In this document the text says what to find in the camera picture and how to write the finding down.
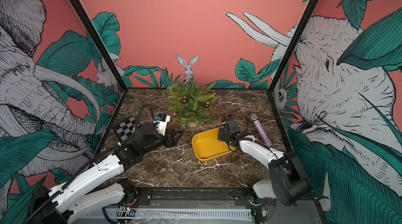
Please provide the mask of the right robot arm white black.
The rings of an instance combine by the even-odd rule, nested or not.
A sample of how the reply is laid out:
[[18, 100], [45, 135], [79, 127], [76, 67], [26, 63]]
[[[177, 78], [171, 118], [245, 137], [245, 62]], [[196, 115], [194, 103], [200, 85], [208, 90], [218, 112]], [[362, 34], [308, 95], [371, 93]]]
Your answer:
[[300, 159], [293, 152], [285, 153], [272, 148], [272, 142], [256, 114], [245, 119], [251, 120], [261, 140], [251, 135], [248, 127], [240, 130], [233, 115], [222, 117], [223, 127], [219, 130], [218, 140], [225, 142], [230, 151], [239, 147], [268, 169], [269, 179], [259, 180], [252, 185], [254, 198], [277, 199], [285, 206], [295, 206], [301, 197], [312, 190]]

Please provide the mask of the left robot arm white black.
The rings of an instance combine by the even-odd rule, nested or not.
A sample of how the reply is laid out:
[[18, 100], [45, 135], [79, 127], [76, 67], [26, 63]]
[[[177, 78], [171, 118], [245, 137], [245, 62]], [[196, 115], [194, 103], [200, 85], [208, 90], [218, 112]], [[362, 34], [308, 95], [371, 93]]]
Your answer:
[[51, 189], [36, 190], [29, 203], [26, 224], [70, 224], [81, 216], [109, 205], [123, 205], [130, 209], [140, 195], [129, 179], [121, 179], [110, 187], [95, 190], [112, 177], [124, 173], [143, 160], [146, 153], [160, 146], [174, 147], [182, 131], [167, 128], [170, 116], [151, 115], [152, 122], [139, 124], [139, 117], [150, 104], [143, 105], [136, 113], [134, 131], [121, 144], [96, 155], [95, 162], [107, 157], [91, 168], [84, 164], [65, 183]]

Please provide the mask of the small green christmas tree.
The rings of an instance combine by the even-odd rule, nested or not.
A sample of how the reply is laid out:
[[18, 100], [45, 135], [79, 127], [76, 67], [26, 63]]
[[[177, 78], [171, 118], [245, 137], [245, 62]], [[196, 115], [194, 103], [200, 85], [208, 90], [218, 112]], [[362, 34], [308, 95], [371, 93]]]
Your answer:
[[[194, 131], [199, 126], [208, 121], [214, 121], [211, 115], [214, 103], [219, 99], [219, 95], [212, 92], [215, 83], [209, 86], [200, 86], [193, 78], [187, 82], [176, 82], [167, 88], [169, 97], [167, 103], [169, 110], [175, 113], [176, 121]], [[187, 98], [188, 102], [183, 104], [181, 100]], [[210, 107], [204, 108], [204, 104], [209, 102]]]

